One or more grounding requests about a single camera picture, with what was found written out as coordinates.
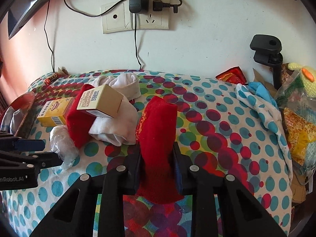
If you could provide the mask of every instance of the qr code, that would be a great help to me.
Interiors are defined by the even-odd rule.
[[[97,100],[97,97],[98,97],[99,91],[100,91],[100,90],[95,91],[95,92],[93,93],[93,95],[92,95],[92,97],[91,97],[91,101],[96,101],[96,100]]]

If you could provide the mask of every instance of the red sock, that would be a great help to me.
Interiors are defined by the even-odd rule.
[[[176,190],[169,163],[172,161],[176,123],[177,106],[154,96],[136,129],[136,139],[144,159],[137,195],[153,203],[168,204],[183,199]]]
[[[83,92],[92,88],[94,88],[92,85],[83,85],[66,118],[69,135],[78,149],[92,138],[89,135],[89,130],[95,120],[95,116],[77,110]]]

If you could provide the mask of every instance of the screw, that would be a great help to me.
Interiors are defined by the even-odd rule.
[[[190,170],[193,171],[193,172],[197,172],[197,171],[200,170],[200,168],[198,166],[196,166],[196,165],[192,165],[192,166],[190,166]]]
[[[227,175],[226,179],[230,182],[233,182],[235,180],[235,177],[233,175]]]
[[[89,175],[88,174],[83,174],[83,175],[80,176],[80,180],[81,181],[86,181],[88,179],[89,179]]]
[[[125,169],[126,169],[126,167],[123,166],[123,165],[120,165],[120,166],[118,166],[118,167],[116,168],[116,170],[119,171],[119,172],[123,172],[123,171],[125,171]]]

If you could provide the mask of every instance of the polka dot bedsheet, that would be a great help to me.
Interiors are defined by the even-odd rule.
[[[122,72],[111,70],[70,75],[46,86],[43,81],[52,75],[50,73],[36,80],[29,91],[36,93],[38,114],[46,101],[74,97],[85,83],[96,77],[116,76]],[[288,167],[275,134],[263,126],[255,110],[236,98],[235,85],[198,76],[134,72],[139,77],[142,96],[131,103],[139,116],[154,95],[176,104],[176,139],[181,153],[190,156],[194,164],[210,173],[235,175],[288,233],[292,199]],[[42,127],[36,120],[30,138],[43,139],[45,151],[49,151],[51,129]],[[128,153],[127,145],[116,147],[91,139],[80,150],[71,168],[42,170],[37,188],[2,191],[4,212],[9,223],[19,236],[29,236],[81,174],[104,174],[122,164]],[[97,236],[100,201],[99,196],[94,236]],[[219,210],[217,214],[220,226]],[[188,237],[191,218],[192,196],[168,205],[152,204],[142,197],[124,196],[125,233],[129,237]]]

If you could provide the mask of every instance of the yellow box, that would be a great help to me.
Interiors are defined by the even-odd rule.
[[[37,119],[45,127],[66,125],[66,116],[73,101],[73,97],[48,101],[45,103]]]
[[[108,85],[83,92],[77,110],[102,118],[116,117],[123,95]]]

